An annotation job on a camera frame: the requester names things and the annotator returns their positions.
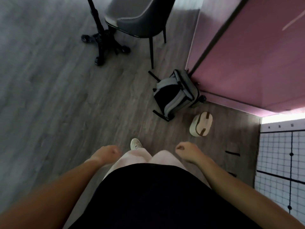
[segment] sneaker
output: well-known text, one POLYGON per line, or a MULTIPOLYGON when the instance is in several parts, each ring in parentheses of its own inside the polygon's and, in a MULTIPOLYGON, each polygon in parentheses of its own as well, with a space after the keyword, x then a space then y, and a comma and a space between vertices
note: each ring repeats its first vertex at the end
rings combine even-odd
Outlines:
POLYGON ((141 142, 138 139, 134 138, 130 142, 130 148, 131 148, 131 150, 135 150, 135 149, 143 148, 143 146, 142 146, 141 142))

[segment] hand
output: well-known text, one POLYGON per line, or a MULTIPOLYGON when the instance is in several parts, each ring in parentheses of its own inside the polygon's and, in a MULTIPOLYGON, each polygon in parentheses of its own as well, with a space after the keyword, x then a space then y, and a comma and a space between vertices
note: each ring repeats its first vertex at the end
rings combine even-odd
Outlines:
POLYGON ((107 145, 98 149, 89 160, 96 160, 100 166, 116 162, 122 156, 121 150, 116 145, 107 145))
POLYGON ((197 147, 197 145, 191 142, 180 142, 176 146, 176 154, 182 159, 190 163, 196 163, 204 154, 197 147))

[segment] gray backpack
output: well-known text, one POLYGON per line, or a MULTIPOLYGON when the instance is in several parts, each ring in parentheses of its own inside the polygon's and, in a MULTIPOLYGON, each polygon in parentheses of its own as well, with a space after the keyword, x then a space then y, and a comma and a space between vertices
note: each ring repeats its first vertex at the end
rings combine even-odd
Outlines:
POLYGON ((174 113, 181 108, 195 108, 198 103, 206 101, 206 97, 200 95, 185 70, 174 70, 169 78, 163 80, 151 71, 148 73, 158 81, 153 95, 162 114, 156 110, 153 112, 166 121, 172 120, 174 113))

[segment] chair seat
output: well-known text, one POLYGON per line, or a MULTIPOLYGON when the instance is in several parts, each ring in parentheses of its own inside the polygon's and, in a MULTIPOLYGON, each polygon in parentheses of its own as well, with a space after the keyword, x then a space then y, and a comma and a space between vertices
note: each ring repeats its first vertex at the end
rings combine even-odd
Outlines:
POLYGON ((112 0, 105 12, 105 21, 118 27, 117 20, 141 16, 153 0, 112 0))

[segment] wooden floor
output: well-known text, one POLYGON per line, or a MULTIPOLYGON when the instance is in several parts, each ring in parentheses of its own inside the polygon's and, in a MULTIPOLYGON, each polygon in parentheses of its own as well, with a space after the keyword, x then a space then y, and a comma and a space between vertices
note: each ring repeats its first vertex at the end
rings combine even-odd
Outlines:
MULTIPOLYGON (((102 19, 111 0, 93 1, 102 19)), ((162 34, 154 37, 154 73, 160 78, 185 67, 201 3, 176 0, 167 43, 162 34)), ((152 155, 174 152, 180 141, 195 142, 225 170, 253 184, 260 119, 209 103, 179 112, 170 123, 154 115, 148 39, 117 32, 117 41, 132 52, 110 51, 97 67, 97 47, 80 39, 96 33, 87 0, 0 0, 0 29, 0 212, 103 145, 128 151, 134 137, 152 155), (213 115, 212 129, 194 138, 189 125, 202 111, 213 115)), ((184 164, 205 182, 195 166, 184 164)), ((108 169, 92 179, 67 224, 82 213, 108 169)))

